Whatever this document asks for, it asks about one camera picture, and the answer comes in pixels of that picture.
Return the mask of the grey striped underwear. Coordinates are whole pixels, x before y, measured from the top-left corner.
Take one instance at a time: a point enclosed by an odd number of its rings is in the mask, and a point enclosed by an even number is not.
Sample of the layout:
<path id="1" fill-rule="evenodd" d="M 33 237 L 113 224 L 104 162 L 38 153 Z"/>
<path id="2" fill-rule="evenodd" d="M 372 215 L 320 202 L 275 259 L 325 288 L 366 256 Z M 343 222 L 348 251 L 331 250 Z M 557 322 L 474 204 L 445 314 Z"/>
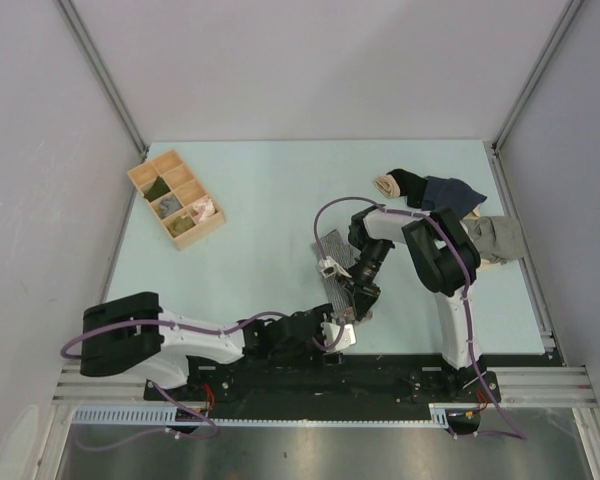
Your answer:
<path id="1" fill-rule="evenodd" d="M 330 256 L 341 267 L 347 269 L 354 265 L 354 249 L 344 241 L 338 229 L 320 237 L 320 244 L 326 256 Z M 346 323 L 361 323 L 369 321 L 373 313 L 369 312 L 362 320 L 356 320 L 353 303 L 344 288 L 334 276 L 321 279 L 328 301 L 332 304 L 336 319 Z"/>

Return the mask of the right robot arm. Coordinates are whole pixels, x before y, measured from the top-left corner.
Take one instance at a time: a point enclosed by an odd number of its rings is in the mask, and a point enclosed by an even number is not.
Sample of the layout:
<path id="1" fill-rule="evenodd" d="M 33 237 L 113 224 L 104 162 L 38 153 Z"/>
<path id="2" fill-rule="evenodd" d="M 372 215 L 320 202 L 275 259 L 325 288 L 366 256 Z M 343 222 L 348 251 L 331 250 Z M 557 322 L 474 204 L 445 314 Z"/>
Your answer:
<path id="1" fill-rule="evenodd" d="M 480 255 L 449 208 L 418 214 L 369 207 L 351 217 L 348 242 L 359 251 L 339 283 L 363 320 L 380 297 L 376 277 L 397 244 L 408 248 L 418 279 L 434 294 L 443 338 L 442 358 L 451 370 L 441 376 L 443 393 L 464 401 L 484 375 L 472 312 L 472 287 Z"/>

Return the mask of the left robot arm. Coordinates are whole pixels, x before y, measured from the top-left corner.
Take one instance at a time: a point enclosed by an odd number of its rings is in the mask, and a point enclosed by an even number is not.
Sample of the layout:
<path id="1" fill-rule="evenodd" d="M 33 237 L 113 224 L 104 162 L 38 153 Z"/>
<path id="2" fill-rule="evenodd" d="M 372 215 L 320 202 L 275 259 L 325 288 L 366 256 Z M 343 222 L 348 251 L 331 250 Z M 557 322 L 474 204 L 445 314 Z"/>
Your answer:
<path id="1" fill-rule="evenodd" d="M 158 384 L 177 398 L 201 387 L 193 359 L 220 366 L 294 367 L 339 354 L 356 342 L 352 325 L 329 304 L 290 315 L 265 311 L 225 324 L 194 320 L 141 292 L 86 309 L 79 346 L 80 372 L 103 378 L 127 374 Z"/>

